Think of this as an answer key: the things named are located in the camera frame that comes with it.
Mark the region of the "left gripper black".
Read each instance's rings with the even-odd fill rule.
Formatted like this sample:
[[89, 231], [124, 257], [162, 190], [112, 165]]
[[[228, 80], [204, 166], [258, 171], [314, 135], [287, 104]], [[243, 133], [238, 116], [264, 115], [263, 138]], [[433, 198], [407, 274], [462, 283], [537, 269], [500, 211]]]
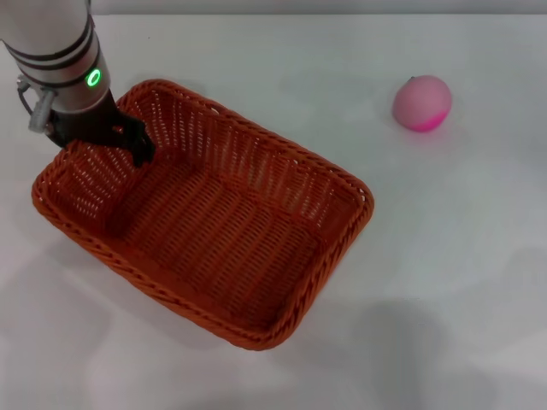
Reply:
[[156, 152], [144, 122], [124, 115], [116, 106], [111, 91], [87, 111], [77, 114], [52, 111], [44, 135], [61, 149], [73, 141], [126, 149], [131, 153], [135, 167], [151, 163]]

